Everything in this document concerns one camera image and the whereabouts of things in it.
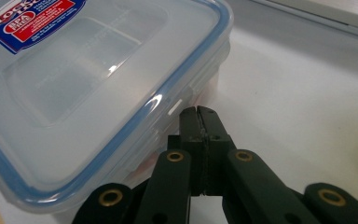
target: red label section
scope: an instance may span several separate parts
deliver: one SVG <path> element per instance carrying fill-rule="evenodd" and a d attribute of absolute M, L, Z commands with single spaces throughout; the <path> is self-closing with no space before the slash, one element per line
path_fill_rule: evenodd
<path fill-rule="evenodd" d="M 16 19 L 13 22 L 9 23 L 5 27 L 5 32 L 11 33 L 10 31 L 12 31 L 14 32 L 13 35 L 17 39 L 19 39 L 21 42 L 25 42 L 35 33 L 47 26 L 50 22 L 57 19 L 63 12 L 68 10 L 74 4 L 75 3 L 70 0 L 59 0 L 50 7 L 40 12 L 35 18 L 31 18 L 29 17 L 29 15 L 26 15 L 24 18 L 21 18 L 23 14 L 27 13 L 25 12 L 21 16 L 19 16 L 19 20 Z"/>

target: blue sticker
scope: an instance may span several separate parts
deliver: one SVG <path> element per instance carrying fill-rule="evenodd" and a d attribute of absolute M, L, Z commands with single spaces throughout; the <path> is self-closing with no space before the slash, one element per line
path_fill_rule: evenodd
<path fill-rule="evenodd" d="M 0 8 L 0 44 L 16 54 L 56 32 L 86 0 L 12 0 Z"/>

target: tabletop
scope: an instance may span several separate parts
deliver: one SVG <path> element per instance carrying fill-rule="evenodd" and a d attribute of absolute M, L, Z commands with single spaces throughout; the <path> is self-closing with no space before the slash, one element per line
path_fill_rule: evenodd
<path fill-rule="evenodd" d="M 358 36 L 248 0 L 228 3 L 231 50 L 202 102 L 289 188 L 326 182 L 358 199 Z M 221 198 L 191 203 L 190 223 L 227 223 Z M 29 214 L 0 193 L 5 223 L 70 223 L 75 212 Z"/>

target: container lid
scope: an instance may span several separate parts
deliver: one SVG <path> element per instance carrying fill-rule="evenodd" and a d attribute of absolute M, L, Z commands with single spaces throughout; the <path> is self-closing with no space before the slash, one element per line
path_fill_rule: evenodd
<path fill-rule="evenodd" d="M 1 190 L 51 212 L 101 181 L 230 13 L 208 0 L 0 1 Z"/>

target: red and blue label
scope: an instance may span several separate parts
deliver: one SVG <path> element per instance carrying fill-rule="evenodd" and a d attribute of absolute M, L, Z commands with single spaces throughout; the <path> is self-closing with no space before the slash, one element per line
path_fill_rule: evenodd
<path fill-rule="evenodd" d="M 0 8 L 0 44 L 16 54 L 59 30 L 86 0 L 12 0 Z"/>

